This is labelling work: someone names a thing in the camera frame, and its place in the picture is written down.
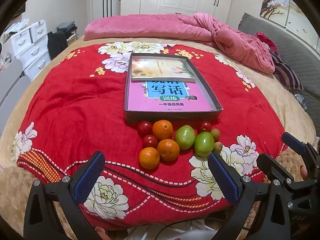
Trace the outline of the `brown longan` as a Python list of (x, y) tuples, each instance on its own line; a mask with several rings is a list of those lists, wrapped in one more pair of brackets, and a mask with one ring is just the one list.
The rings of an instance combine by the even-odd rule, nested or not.
[(214, 141), (218, 141), (218, 139), (221, 135), (220, 131), (217, 128), (213, 128), (210, 133), (213, 136)]
[(213, 149), (213, 152), (214, 153), (220, 153), (223, 149), (223, 144), (221, 142), (215, 142), (214, 144), (214, 149)]

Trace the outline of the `green fruit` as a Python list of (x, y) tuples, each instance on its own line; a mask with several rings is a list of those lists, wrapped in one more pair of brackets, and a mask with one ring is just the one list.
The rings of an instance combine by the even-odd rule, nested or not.
[(187, 150), (193, 146), (195, 137), (194, 129), (189, 125), (184, 125), (176, 131), (174, 140), (180, 147), (180, 150)]
[(200, 157), (208, 156), (214, 149), (215, 141), (210, 132), (201, 132), (195, 137), (194, 152)]

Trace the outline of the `red cherry tomato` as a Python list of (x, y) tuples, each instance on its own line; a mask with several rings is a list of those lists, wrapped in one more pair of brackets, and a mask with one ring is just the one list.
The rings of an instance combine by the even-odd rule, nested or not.
[(137, 131), (140, 135), (152, 134), (152, 123), (149, 121), (141, 121), (137, 126)]
[(157, 145), (158, 145), (158, 139), (153, 134), (145, 135), (142, 138), (142, 146), (143, 146), (143, 148), (147, 148), (147, 147), (157, 148)]
[(199, 126), (199, 133), (210, 132), (212, 130), (212, 124), (208, 121), (203, 121)]

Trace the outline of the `orange mandarin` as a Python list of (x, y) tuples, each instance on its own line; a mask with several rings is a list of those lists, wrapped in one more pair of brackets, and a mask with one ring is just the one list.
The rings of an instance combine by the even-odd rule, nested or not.
[(139, 153), (139, 163), (141, 167), (147, 170), (152, 170), (159, 165), (159, 152), (153, 147), (146, 147)]
[(163, 161), (174, 161), (180, 154), (180, 147), (172, 139), (163, 139), (157, 145), (157, 151), (160, 154), (160, 158)]
[(152, 132), (158, 140), (170, 139), (173, 134), (172, 123), (168, 120), (159, 120), (153, 124)]

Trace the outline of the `striped purple pillow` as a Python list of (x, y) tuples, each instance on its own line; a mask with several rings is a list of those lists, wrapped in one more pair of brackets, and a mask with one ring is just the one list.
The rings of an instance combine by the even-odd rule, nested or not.
[(304, 86), (293, 69), (280, 56), (270, 51), (275, 66), (274, 76), (289, 91), (304, 90)]

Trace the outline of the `grey shallow box tray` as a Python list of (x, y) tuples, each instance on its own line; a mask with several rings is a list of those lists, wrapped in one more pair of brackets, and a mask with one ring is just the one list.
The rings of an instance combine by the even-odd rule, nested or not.
[(188, 58), (169, 54), (130, 56), (126, 121), (214, 120), (222, 110), (210, 85)]

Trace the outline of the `grey headboard cushion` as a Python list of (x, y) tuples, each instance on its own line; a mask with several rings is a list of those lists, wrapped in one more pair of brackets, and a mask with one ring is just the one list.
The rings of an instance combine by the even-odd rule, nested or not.
[(289, 92), (310, 115), (319, 134), (319, 58), (285, 31), (250, 14), (244, 13), (238, 30), (259, 38), (297, 74), (304, 90)]

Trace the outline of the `pink Chinese workbook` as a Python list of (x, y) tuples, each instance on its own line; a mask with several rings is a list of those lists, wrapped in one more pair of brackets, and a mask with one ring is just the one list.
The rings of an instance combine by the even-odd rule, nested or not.
[(130, 83), (127, 109), (139, 112), (209, 112), (213, 104), (196, 83), (145, 81)]

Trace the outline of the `sunflower cover book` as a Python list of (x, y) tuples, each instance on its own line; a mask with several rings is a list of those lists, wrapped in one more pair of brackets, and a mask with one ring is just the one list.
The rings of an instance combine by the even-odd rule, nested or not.
[(196, 76), (182, 60), (133, 59), (132, 81), (196, 82)]

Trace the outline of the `pink quilt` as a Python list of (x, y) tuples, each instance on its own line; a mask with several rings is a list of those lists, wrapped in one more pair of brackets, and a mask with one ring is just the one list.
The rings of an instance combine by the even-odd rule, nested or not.
[(231, 59), (262, 73), (275, 66), (267, 47), (258, 38), (232, 29), (210, 14), (112, 16), (85, 28), (86, 41), (101, 38), (168, 38), (194, 41), (220, 50)]

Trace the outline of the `white drawer cabinet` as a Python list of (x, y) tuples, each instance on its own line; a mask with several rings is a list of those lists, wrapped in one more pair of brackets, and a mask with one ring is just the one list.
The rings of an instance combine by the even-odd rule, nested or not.
[(3, 44), (2, 55), (20, 60), (24, 75), (33, 81), (51, 61), (46, 21), (35, 22), (12, 35)]

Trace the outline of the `black clothes pile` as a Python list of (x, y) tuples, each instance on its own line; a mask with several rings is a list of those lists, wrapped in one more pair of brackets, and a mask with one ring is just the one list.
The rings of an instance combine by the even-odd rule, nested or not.
[(56, 58), (62, 51), (68, 47), (67, 38), (63, 31), (53, 33), (52, 31), (47, 34), (48, 36), (48, 52), (50, 59)]

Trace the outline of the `floral wall painting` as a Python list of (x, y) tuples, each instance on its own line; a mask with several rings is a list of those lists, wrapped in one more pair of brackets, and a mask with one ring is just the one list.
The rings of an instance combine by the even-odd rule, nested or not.
[(270, 20), (319, 51), (319, 36), (293, 0), (263, 0), (260, 17)]

